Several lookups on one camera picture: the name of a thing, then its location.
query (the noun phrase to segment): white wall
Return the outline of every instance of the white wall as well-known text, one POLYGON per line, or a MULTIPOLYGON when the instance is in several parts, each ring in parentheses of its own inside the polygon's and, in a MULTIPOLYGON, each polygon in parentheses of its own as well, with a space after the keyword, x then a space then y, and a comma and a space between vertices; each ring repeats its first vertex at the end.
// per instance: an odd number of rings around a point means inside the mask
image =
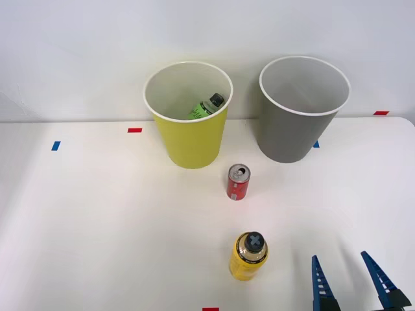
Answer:
POLYGON ((256 115, 257 78, 278 56, 339 66, 343 115, 415 121, 415 1, 2 0, 0 121, 150 119, 146 77, 178 60, 231 76, 229 118, 256 115))

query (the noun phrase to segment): cup rim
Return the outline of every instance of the cup rim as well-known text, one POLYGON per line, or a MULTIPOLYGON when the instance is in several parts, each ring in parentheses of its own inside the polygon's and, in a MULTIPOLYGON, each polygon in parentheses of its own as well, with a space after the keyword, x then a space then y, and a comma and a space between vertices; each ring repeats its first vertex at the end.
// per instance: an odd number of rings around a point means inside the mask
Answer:
POLYGON ((212 118, 214 118, 214 117, 216 117, 219 113, 222 113, 227 107, 228 107, 228 105, 229 105, 229 103, 230 103, 230 101, 231 101, 231 99, 232 99, 232 96, 233 96, 233 84, 232 84, 232 81, 231 81, 231 79, 230 79, 230 77, 228 76, 228 74, 227 73, 225 73, 221 68, 219 68, 219 67, 217 67, 217 66, 215 66, 215 65, 212 65, 212 64, 210 64, 210 63, 205 63, 205 62, 198 62, 198 61, 194 61, 194 60, 189 60, 189 61, 181 61, 181 62, 175 62, 175 63, 171 63, 170 65, 167 65, 167 66, 165 66, 165 67, 163 67, 163 68, 161 68, 160 70, 157 70, 155 73, 153 73, 148 79, 147 79, 147 81, 145 82, 145 84, 144 84, 144 88, 143 88, 143 98, 144 98, 144 103, 145 103, 145 105, 147 106, 147 108, 151 111, 151 113, 153 113, 153 114, 155 114, 157 117, 159 117, 159 118, 162 118, 162 119, 164 119, 164 120, 166 120, 166 121, 171 121, 171 122, 175 122, 175 123, 198 123, 198 122, 203 122, 203 121, 206 121, 206 120, 208 120, 208 119, 212 119, 212 118), (212 113, 211 115, 209 115, 209 116, 207 116, 207 117, 204 117, 204 118, 200 118, 200 119, 195 119, 195 120, 180 120, 180 119, 173 119, 173 118, 169 118, 169 117, 166 117, 165 115, 162 115, 162 114, 160 114, 160 113, 158 113, 156 110, 154 110, 151 106, 150 106, 150 104, 147 102, 147 98, 146 98, 146 96, 145 96, 145 92, 146 92, 146 90, 147 90, 147 86, 148 86, 148 84, 150 83, 150 81, 158 74, 158 73, 160 73, 161 71, 163 71, 164 69, 167 69, 167 68, 169 68, 169 67, 172 67, 172 66, 175 66, 175 65, 180 65, 181 63, 197 63, 197 64, 200 64, 200 65, 206 65, 206 66, 209 66, 209 67, 212 67, 212 68, 215 68, 216 70, 218 70, 220 73, 222 73, 225 77, 226 77, 226 79, 228 79, 228 82, 229 82, 229 85, 230 85, 230 89, 231 89, 231 91, 230 91, 230 95, 229 95, 229 98, 228 98, 228 100, 226 101, 226 103, 225 103, 225 105, 223 106, 223 107, 221 107, 221 109, 219 109, 218 111, 216 111, 215 113, 212 113))
POLYGON ((325 60, 321 60, 319 58, 315 58, 312 56, 303 56, 303 55, 291 55, 291 56, 284 56, 281 58, 277 58, 276 60, 271 61, 270 63, 268 63, 261 71, 261 74, 259 75, 259 86, 261 88, 262 93, 266 96, 266 98, 273 103, 274 105, 276 105, 277 107, 284 109, 285 111, 294 113, 296 115, 306 115, 308 117, 321 117, 323 115, 331 115, 333 113, 338 112, 340 109, 343 108, 344 105, 346 105, 346 103, 348 102, 349 98, 350 98, 350 93, 351 93, 351 85, 349 82, 349 79, 346 77, 346 75, 336 66, 330 64, 329 62, 326 62, 325 60), (293 109, 290 109, 288 107, 285 107, 279 103, 277 103, 274 99, 271 98, 271 96, 268 95, 268 93, 264 90, 263 84, 262 84, 262 77, 264 75, 264 72, 268 69, 268 67, 270 67, 272 64, 282 61, 282 60, 286 60, 289 58, 305 58, 308 60, 315 60, 317 62, 323 63, 325 65, 328 65, 329 67, 331 67, 332 69, 334 69, 335 71, 337 71, 338 73, 340 73, 340 75, 343 77, 343 79, 346 81, 346 84, 348 86, 348 96, 346 98, 346 100, 344 101, 343 104, 341 104, 339 107, 337 107, 336 109, 330 110, 330 111, 325 111, 325 112, 320 112, 320 113, 308 113, 308 112, 302 112, 302 111, 296 111, 293 109))

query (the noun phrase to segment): red can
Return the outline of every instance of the red can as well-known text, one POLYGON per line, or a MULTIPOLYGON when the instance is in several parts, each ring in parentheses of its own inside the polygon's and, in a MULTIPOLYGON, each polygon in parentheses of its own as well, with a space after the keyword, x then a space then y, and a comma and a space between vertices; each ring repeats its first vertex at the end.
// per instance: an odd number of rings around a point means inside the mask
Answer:
POLYGON ((228 196, 235 201, 243 199, 251 178, 249 168, 243 164, 234 164, 229 169, 228 177, 228 196))

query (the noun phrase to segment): green bottle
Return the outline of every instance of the green bottle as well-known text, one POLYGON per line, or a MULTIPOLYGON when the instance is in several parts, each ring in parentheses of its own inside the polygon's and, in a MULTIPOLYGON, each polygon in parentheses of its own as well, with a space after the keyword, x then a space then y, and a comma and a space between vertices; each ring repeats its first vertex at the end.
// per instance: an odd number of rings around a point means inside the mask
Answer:
POLYGON ((213 94, 209 101, 199 102, 193 110, 189 113, 188 119, 195 120, 204 117, 210 116, 212 113, 218 111, 222 104, 224 103, 224 99, 218 93, 213 94))

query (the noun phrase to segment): bottle cap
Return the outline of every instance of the bottle cap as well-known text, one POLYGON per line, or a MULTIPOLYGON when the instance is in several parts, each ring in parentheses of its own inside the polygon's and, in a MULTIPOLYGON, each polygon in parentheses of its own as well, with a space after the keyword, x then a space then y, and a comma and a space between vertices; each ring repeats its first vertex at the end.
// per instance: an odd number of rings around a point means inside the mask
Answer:
POLYGON ((210 98, 210 101, 212 104, 214 104, 216 107, 219 107, 225 100, 222 96, 220 96, 218 93, 213 94, 213 96, 210 98))
POLYGON ((265 240, 259 232, 249 232, 246 236, 245 247, 251 253, 259 253, 264 248, 265 240))

